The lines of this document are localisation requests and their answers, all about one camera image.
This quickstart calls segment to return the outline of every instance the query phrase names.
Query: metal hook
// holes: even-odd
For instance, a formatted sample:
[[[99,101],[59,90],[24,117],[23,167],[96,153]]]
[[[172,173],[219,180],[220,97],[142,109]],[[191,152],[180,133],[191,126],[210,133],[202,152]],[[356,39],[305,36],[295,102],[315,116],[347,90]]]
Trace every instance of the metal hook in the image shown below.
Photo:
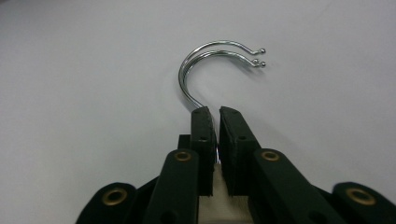
[[[206,48],[216,46],[216,45],[228,45],[228,46],[238,47],[250,55],[258,55],[258,54],[265,53],[265,49],[251,50],[238,42],[229,41],[229,40],[218,40],[218,41],[209,42],[209,43],[204,44],[201,47],[193,50],[186,57],[186,59],[183,61],[183,63],[180,66],[180,69],[178,71],[178,83],[180,85],[181,90],[183,91],[183,94],[196,108],[203,107],[204,105],[201,104],[198,100],[196,100],[195,98],[193,98],[190,95],[189,90],[187,89],[187,76],[188,76],[189,72],[191,71],[191,69],[201,60],[212,57],[212,56],[225,56],[225,57],[235,58],[235,59],[237,59],[247,65],[250,65],[252,67],[264,67],[265,66],[265,62],[260,62],[258,59],[249,60],[247,57],[245,57],[239,53],[228,51],[228,50],[211,50],[211,51],[202,53],[200,55],[194,56],[198,53],[198,51],[201,51],[202,49],[206,49]]]

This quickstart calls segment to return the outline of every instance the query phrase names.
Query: white surface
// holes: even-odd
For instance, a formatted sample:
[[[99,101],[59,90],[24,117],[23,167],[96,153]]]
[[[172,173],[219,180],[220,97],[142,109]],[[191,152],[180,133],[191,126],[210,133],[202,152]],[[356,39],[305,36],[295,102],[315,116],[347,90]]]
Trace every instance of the white surface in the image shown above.
[[[242,112],[323,189],[396,203],[395,1],[0,3],[0,223],[73,223],[99,188],[161,171],[190,112],[177,70],[206,42],[266,47],[248,73],[198,65],[191,93]]]

